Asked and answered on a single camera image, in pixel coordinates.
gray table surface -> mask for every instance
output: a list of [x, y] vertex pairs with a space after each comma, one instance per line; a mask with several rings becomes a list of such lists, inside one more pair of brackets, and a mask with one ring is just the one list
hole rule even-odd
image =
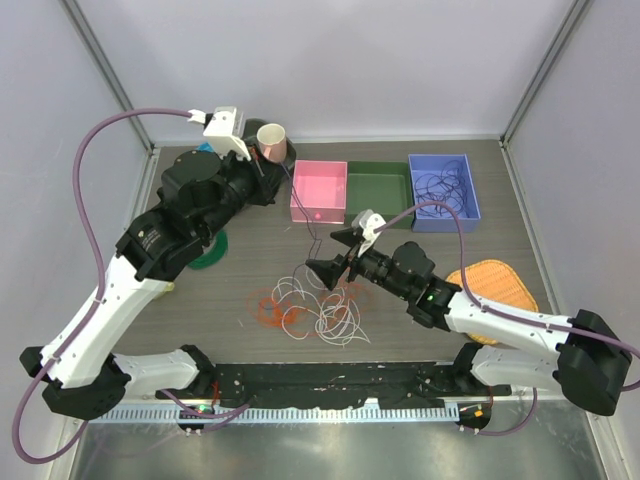
[[[488, 431], [519, 423], [529, 401], [498, 401]], [[167, 424], [90, 424], [70, 479], [597, 480], [602, 467], [586, 415], [542, 401], [505, 437], [450, 423], [235, 425], [201, 437]], [[167, 440], [158, 448], [159, 442]], [[122, 458], [119, 454], [133, 455]]]
[[[347, 161], [407, 161], [410, 153], [466, 153], [471, 163], [482, 220], [466, 236], [468, 264], [495, 258], [511, 265], [532, 293], [541, 311], [549, 311], [540, 272], [497, 141], [429, 141], [325, 143], [296, 145], [299, 159]], [[160, 173], [184, 148], [163, 148], [154, 187], [157, 196]], [[381, 289], [360, 306], [362, 327], [371, 344], [353, 341], [345, 347], [328, 345], [318, 338], [296, 341], [276, 328], [265, 328], [248, 311], [252, 292], [271, 289], [279, 278], [291, 275], [306, 259], [311, 238], [304, 224], [291, 222], [290, 189], [283, 185], [276, 204], [251, 207], [238, 214], [225, 230], [229, 252], [214, 267], [186, 269], [176, 280], [175, 291], [152, 302], [129, 328], [116, 347], [124, 354], [163, 353], [183, 344], [195, 344], [214, 362], [342, 362], [452, 360], [465, 337], [429, 330], [412, 322], [406, 305]], [[345, 248], [329, 239], [341, 228], [321, 225], [325, 241], [319, 258], [330, 259]], [[418, 242], [436, 263], [436, 273], [446, 277], [459, 268], [456, 234], [414, 234], [390, 230], [377, 247], [392, 254], [407, 240]]]

pink bin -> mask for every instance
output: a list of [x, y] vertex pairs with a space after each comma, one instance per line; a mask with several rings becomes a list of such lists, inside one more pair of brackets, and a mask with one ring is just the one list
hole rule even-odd
[[[317, 223], [344, 223], [347, 209], [347, 162], [296, 160], [293, 186], [298, 198]], [[302, 209], [291, 195], [291, 219], [306, 222]]]

green box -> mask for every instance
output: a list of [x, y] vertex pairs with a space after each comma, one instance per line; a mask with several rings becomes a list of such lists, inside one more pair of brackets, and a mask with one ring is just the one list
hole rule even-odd
[[[348, 162], [347, 212], [351, 225], [362, 210], [371, 209], [385, 221], [413, 206], [411, 174], [406, 162]], [[407, 215], [391, 228], [411, 228], [414, 215]]]

blue bin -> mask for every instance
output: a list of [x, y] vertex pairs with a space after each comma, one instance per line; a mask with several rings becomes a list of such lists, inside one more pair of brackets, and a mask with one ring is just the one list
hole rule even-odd
[[[414, 205], [429, 199], [443, 199], [458, 212], [462, 230], [473, 232], [480, 222], [478, 199], [466, 155], [409, 155]], [[412, 230], [419, 233], [457, 232], [451, 214], [444, 209], [416, 210]]]

orange round mat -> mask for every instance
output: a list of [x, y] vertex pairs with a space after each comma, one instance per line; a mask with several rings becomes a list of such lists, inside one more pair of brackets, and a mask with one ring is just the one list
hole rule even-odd
[[[505, 303], [513, 307], [538, 311], [538, 304], [533, 299], [527, 287], [524, 286], [518, 274], [500, 260], [484, 260], [474, 263], [465, 269], [469, 288], [474, 293], [490, 300]], [[462, 286], [460, 270], [456, 270], [447, 277], [447, 282]], [[468, 334], [472, 340], [484, 345], [496, 345], [498, 342], [482, 335]]]

